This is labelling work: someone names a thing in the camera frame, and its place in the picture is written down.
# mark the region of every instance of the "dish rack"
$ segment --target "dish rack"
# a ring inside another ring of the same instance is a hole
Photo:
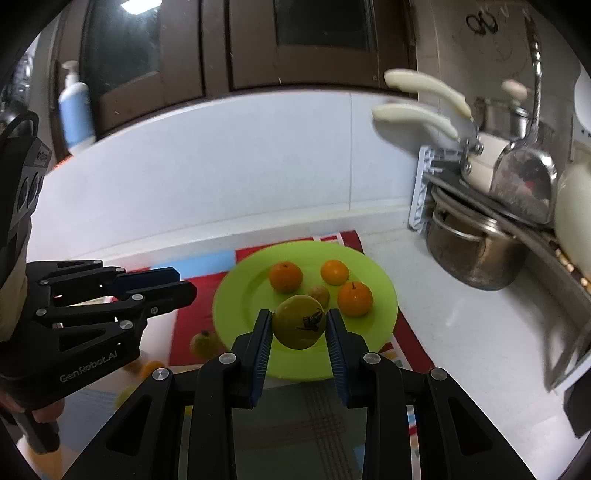
[[[430,219],[430,207],[434,203],[431,187],[433,184],[437,185],[496,220],[503,230],[519,239],[550,268],[564,288],[584,305],[591,317],[589,285],[585,285],[586,282],[581,280],[581,275],[577,275],[568,261],[565,262],[564,255],[557,249],[554,237],[548,231],[524,225],[510,218],[507,210],[500,203],[465,183],[460,175],[461,157],[462,152],[458,150],[434,148],[428,145],[420,148],[408,226],[421,233],[426,229]],[[557,365],[558,373],[551,383],[551,388],[555,392],[564,392],[591,368],[590,346],[591,321],[581,329],[568,355],[563,357],[564,362]]]

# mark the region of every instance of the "plate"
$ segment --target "plate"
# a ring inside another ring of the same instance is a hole
[[[274,312],[285,299],[307,294],[315,285],[325,285],[329,289],[329,307],[337,308],[340,287],[326,284],[320,276],[320,267],[330,259],[341,260],[349,268],[350,280],[361,281],[371,289],[374,304],[370,312],[362,317],[343,315],[343,320],[348,331],[363,336],[369,350],[378,352],[389,341],[398,315],[398,300],[392,281],[376,262],[357,250],[313,241],[289,242],[259,250],[226,275],[213,301],[213,323],[220,340],[231,348],[236,337],[252,331],[259,310]],[[281,261],[295,263],[304,274],[300,288],[290,294],[277,293],[267,278],[269,269]],[[287,348],[273,337],[267,374],[297,381],[331,378],[324,334],[305,350]]]

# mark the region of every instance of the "white countertop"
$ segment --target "white countertop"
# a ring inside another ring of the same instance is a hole
[[[563,396],[545,383],[575,329],[527,270],[509,287],[480,291],[445,272],[408,230],[360,235],[394,282],[400,309],[436,366],[447,370],[538,480],[556,480],[577,439]]]

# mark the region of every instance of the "human hand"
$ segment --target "human hand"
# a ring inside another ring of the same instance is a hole
[[[66,402],[62,398],[47,407],[33,410],[33,418],[37,423],[50,423],[55,421],[64,411],[65,403]],[[24,413],[25,411],[25,409],[22,408],[9,394],[2,391],[0,391],[0,405],[14,413]]]

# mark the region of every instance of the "silver bolt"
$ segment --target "silver bolt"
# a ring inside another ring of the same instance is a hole
[[[236,355],[234,355],[232,352],[223,353],[219,356],[219,359],[221,364],[229,365],[236,361]]]
[[[168,378],[169,374],[170,372],[168,371],[168,368],[157,368],[152,372],[152,378],[154,380],[160,381]]]
[[[363,356],[363,361],[366,364],[375,365],[382,361],[382,357],[380,357],[377,353],[368,352]]]
[[[133,326],[134,323],[130,320],[124,320],[123,322],[119,322],[119,328],[121,330],[129,330]]]
[[[435,380],[445,380],[447,378],[447,372],[443,368],[434,368],[431,370],[431,376]]]

